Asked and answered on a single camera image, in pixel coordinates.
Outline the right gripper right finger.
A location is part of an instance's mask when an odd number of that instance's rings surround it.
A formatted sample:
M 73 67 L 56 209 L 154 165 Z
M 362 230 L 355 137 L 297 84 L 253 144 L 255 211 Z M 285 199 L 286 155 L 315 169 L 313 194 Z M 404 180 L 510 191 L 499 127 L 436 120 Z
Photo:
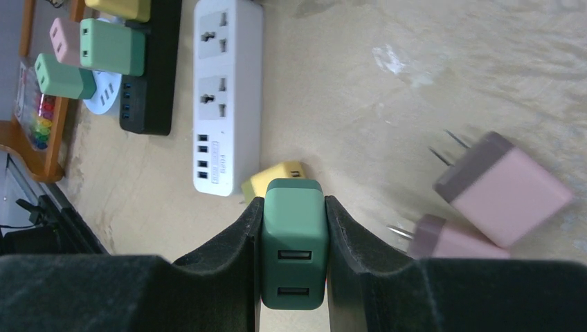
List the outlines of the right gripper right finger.
M 412 259 L 333 196 L 332 331 L 585 331 L 586 267 L 572 261 Z

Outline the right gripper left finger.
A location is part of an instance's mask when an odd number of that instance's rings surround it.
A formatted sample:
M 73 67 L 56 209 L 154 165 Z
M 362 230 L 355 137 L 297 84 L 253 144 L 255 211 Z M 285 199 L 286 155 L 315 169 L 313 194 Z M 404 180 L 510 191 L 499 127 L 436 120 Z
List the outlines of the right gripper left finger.
M 225 230 L 174 262 L 157 255 L 6 255 L 2 331 L 257 331 L 256 198 Z

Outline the pink charger plug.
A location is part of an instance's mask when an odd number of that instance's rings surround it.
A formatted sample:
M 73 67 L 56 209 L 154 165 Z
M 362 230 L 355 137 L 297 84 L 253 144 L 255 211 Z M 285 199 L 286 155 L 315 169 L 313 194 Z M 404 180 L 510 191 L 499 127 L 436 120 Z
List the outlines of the pink charger plug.
M 449 132 L 464 153 L 433 188 L 489 240 L 508 248 L 573 200 L 571 189 L 506 137 L 488 131 L 473 145 Z
M 408 241 L 405 251 L 413 259 L 509 259 L 510 253 L 482 233 L 440 216 L 425 214 L 413 231 L 389 225 L 388 229 Z

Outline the green charger plug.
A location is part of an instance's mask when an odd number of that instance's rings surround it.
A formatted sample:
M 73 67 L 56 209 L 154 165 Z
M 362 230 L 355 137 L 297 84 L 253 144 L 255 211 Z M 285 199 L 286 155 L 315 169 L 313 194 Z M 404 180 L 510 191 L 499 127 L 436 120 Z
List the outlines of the green charger plug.
M 264 197 L 261 295 L 273 310 L 321 306 L 327 279 L 329 229 L 318 181 L 272 180 Z

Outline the yellow charger plug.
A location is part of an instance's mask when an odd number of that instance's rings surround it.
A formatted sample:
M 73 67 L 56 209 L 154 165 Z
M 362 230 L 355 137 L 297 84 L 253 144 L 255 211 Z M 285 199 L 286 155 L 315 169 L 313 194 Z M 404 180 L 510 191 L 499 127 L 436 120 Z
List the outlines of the yellow charger plug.
M 258 172 L 241 184 L 244 202 L 249 204 L 257 196 L 264 197 L 269 183 L 277 178 L 306 178 L 306 173 L 297 160 L 281 162 Z

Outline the white power strip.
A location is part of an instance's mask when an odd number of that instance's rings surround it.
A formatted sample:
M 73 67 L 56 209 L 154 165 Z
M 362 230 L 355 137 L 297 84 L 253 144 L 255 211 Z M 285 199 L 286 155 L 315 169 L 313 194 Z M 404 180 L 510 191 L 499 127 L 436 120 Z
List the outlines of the white power strip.
M 260 170 L 264 11 L 198 1 L 194 18 L 193 184 L 231 196 Z

